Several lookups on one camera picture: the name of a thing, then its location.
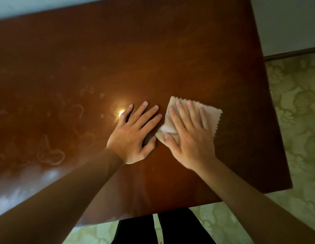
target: pant leg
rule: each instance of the pant leg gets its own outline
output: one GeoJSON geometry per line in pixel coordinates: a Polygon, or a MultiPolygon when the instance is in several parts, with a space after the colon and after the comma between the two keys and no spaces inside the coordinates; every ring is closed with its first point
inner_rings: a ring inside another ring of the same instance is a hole
{"type": "Polygon", "coordinates": [[[215,244],[194,213],[188,208],[160,213],[158,218],[162,227],[164,244],[215,244]]]}
{"type": "Polygon", "coordinates": [[[158,244],[153,215],[120,220],[112,244],[158,244]]]}

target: glossy wooden tabletop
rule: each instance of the glossy wooden tabletop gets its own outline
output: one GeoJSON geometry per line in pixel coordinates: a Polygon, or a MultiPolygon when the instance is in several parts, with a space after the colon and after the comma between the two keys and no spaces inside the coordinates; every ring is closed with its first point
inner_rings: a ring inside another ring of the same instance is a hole
{"type": "MultiPolygon", "coordinates": [[[[103,149],[130,103],[165,114],[171,96],[223,111],[216,155],[238,175],[291,187],[249,0],[105,0],[0,21],[0,213],[103,149]]],[[[158,143],[78,224],[219,200],[158,143]]]]}

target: person's right arm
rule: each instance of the person's right arm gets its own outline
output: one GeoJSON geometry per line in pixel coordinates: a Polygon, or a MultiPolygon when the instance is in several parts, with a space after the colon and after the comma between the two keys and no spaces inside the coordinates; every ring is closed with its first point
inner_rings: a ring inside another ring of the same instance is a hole
{"type": "Polygon", "coordinates": [[[177,103],[180,117],[169,109],[180,146],[166,134],[173,156],[195,171],[226,203],[252,240],[259,243],[315,243],[315,231],[253,188],[215,156],[212,130],[203,109],[177,103]]]}

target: baseboard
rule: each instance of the baseboard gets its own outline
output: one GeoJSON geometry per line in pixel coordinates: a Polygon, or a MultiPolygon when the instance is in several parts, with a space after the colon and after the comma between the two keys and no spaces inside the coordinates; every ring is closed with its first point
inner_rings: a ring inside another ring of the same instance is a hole
{"type": "Polygon", "coordinates": [[[315,47],[309,48],[309,49],[296,50],[296,51],[292,51],[292,52],[271,55],[271,56],[266,56],[265,61],[279,60],[279,59],[284,59],[287,57],[296,57],[296,56],[301,56],[301,55],[310,54],[310,53],[315,53],[315,47]]]}

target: floral pattern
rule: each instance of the floral pattern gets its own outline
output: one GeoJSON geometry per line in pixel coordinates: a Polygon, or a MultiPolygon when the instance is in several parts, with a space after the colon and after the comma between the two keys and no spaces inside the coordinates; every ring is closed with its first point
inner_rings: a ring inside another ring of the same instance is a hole
{"type": "MultiPolygon", "coordinates": [[[[268,197],[315,230],[315,53],[266,63],[293,189],[268,197]]],[[[223,203],[191,208],[217,244],[253,243],[223,203]]],[[[162,229],[153,215],[159,243],[162,229]]],[[[74,229],[65,244],[106,244],[118,222],[74,229]]]]}

